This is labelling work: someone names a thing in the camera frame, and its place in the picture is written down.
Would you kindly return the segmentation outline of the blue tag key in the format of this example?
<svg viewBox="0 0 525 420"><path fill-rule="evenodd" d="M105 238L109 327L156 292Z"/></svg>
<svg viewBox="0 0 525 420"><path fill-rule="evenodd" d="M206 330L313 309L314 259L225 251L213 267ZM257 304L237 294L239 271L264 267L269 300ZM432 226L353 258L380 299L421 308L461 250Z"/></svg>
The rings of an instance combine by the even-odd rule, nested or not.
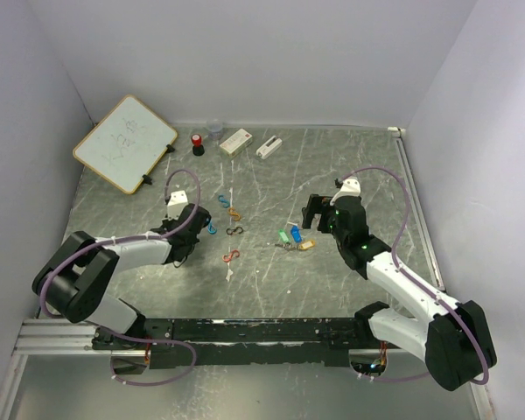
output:
<svg viewBox="0 0 525 420"><path fill-rule="evenodd" d="M290 235L296 244L302 243L304 240L300 228L295 223L290 225Z"/></svg>

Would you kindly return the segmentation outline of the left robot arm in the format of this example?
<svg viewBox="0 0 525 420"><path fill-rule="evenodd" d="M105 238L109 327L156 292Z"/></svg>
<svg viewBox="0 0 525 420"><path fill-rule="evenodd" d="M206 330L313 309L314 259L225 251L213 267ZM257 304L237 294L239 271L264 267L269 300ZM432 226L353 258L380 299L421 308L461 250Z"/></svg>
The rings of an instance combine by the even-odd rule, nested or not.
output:
<svg viewBox="0 0 525 420"><path fill-rule="evenodd" d="M76 254L78 257L51 281L45 303L74 324L87 321L105 327L114 332L115 340L124 348L137 348L146 337L145 316L120 298L108 295L109 282L126 270L184 262L210 221L211 214L204 207L188 204L176 220L163 220L161 227L139 235L136 241L115 244L107 240L85 254L82 249L101 239L77 231L36 275L31 289L39 296L50 273Z"/></svg>

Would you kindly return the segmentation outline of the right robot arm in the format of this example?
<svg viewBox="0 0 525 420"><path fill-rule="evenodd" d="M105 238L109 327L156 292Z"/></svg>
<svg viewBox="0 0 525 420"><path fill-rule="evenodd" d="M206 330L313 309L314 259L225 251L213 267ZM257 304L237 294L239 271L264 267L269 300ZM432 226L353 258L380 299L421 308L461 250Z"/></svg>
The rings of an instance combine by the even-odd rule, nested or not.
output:
<svg viewBox="0 0 525 420"><path fill-rule="evenodd" d="M393 344L423 361L432 379L453 391L476 378L485 379L497 362L483 309L461 303L403 267L393 249L370 234L361 198L310 195L302 227L320 218L318 231L330 234L346 266L383 288L406 308L405 317L383 302L357 311L353 336L362 347Z"/></svg>

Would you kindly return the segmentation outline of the green tag key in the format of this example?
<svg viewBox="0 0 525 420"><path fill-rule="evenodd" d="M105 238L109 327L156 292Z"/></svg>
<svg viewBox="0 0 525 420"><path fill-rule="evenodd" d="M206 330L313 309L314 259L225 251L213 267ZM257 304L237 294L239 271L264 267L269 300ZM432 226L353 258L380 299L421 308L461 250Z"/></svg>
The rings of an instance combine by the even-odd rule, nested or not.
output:
<svg viewBox="0 0 525 420"><path fill-rule="evenodd" d="M291 241L284 229L278 230L279 241L276 243L276 246L281 249L289 249L291 246Z"/></svg>

